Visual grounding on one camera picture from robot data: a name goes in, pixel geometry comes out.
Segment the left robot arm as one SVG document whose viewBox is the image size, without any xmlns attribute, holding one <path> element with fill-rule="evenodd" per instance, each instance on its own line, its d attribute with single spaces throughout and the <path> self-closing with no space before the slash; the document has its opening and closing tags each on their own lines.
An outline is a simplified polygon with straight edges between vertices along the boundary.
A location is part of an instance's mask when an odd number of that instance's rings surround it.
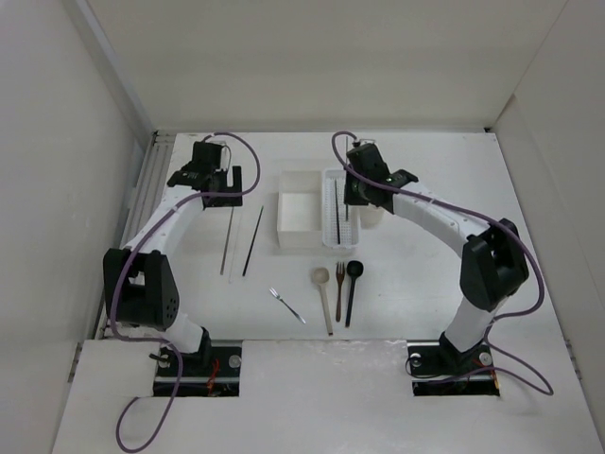
<svg viewBox="0 0 605 454">
<path fill-rule="evenodd" d="M 189 162 L 166 182 L 159 205 L 121 249 L 103 257 L 106 311 L 113 335 L 121 341 L 141 339 L 126 327 L 148 332 L 153 339 L 178 349 L 179 364 L 190 375 L 211 366 L 207 331 L 180 309 L 180 294 L 169 263 L 187 230 L 204 209 L 240 206 L 243 201 L 240 166 L 229 168 L 231 152 L 224 142 L 198 141 Z"/>
</svg>

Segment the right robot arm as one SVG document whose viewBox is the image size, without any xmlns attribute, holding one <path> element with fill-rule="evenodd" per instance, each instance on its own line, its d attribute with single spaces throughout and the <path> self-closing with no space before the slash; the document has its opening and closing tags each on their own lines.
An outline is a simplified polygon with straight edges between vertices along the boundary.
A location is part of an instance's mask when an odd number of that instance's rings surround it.
<svg viewBox="0 0 605 454">
<path fill-rule="evenodd" d="M 346 153 L 345 201 L 373 205 L 408 220 L 448 246 L 459 258 L 458 310 L 439 338 L 438 361 L 448 374 L 468 366 L 500 306 L 528 279 L 525 255 L 506 218 L 486 221 L 448 208 L 446 201 L 400 169 L 395 172 L 372 142 L 354 142 Z"/>
</svg>

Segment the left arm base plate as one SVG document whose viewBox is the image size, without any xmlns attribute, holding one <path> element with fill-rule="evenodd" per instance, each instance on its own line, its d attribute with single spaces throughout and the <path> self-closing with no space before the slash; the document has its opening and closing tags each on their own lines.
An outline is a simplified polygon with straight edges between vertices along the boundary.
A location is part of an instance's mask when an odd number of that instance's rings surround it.
<svg viewBox="0 0 605 454">
<path fill-rule="evenodd" d="M 237 397 L 240 391 L 242 353 L 241 341 L 222 340 L 212 343 L 208 359 L 183 354 L 183 371 L 177 396 Z M 150 354 L 149 357 L 157 363 L 152 395 L 169 397 L 177 377 L 177 358 L 167 347 L 162 347 L 158 354 Z"/>
</svg>

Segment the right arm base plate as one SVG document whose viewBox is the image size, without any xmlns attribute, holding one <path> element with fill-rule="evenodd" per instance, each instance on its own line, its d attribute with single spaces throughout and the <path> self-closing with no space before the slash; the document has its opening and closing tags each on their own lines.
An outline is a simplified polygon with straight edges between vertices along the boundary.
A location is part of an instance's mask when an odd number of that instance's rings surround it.
<svg viewBox="0 0 605 454">
<path fill-rule="evenodd" d="M 406 350 L 415 397 L 500 395 L 492 352 L 485 344 L 460 364 L 449 363 L 436 340 L 411 341 Z"/>
</svg>

